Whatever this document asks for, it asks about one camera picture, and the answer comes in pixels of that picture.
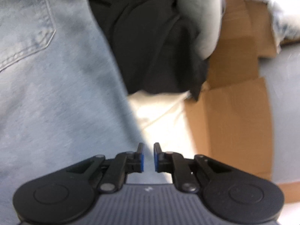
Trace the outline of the light blue denim jeans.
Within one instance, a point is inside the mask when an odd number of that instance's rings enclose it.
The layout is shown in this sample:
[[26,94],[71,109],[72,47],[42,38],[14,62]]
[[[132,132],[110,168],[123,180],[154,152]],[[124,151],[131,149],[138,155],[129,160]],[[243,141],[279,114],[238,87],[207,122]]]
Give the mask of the light blue denim jeans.
[[1,0],[1,224],[24,182],[142,136],[87,0]]

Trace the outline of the brown cardboard sheet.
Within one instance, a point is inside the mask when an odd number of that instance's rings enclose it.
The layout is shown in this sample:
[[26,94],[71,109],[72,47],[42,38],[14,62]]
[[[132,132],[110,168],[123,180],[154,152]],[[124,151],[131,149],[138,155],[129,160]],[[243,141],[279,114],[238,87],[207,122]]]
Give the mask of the brown cardboard sheet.
[[272,115],[258,60],[277,55],[265,3],[225,0],[217,47],[198,101],[185,102],[198,152],[267,180],[274,179]]

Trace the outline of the grey fluffy blanket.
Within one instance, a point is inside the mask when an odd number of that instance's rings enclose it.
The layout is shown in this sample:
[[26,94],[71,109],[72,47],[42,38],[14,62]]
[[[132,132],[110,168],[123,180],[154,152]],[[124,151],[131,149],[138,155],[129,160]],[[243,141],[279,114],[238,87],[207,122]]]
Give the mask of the grey fluffy blanket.
[[299,0],[255,0],[267,4],[276,45],[299,41]]

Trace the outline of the cream bear print bedsheet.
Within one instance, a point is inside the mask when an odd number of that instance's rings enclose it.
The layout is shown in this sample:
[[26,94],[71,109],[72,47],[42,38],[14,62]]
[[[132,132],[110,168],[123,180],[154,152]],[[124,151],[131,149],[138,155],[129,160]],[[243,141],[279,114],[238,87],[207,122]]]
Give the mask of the cream bear print bedsheet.
[[128,183],[172,182],[170,174],[155,171],[153,145],[157,142],[163,151],[177,152],[185,158],[192,159],[197,153],[185,113],[184,100],[189,96],[188,91],[181,94],[147,94],[139,91],[128,96],[146,144],[144,172],[129,175]]

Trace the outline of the black garment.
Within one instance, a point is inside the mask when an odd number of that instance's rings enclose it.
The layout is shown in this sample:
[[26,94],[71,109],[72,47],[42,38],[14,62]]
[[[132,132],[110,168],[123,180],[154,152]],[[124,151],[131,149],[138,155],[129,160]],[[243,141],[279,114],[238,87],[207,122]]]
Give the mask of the black garment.
[[88,0],[129,94],[190,92],[198,99],[208,64],[196,53],[199,30],[177,0]]

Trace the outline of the grey green pillow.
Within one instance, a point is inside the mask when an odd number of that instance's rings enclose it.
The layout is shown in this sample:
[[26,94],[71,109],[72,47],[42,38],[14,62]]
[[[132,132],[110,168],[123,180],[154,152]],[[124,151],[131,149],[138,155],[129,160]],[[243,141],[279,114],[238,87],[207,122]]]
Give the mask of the grey green pillow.
[[224,0],[177,0],[182,14],[192,20],[199,30],[195,49],[207,59],[216,48],[222,23]]

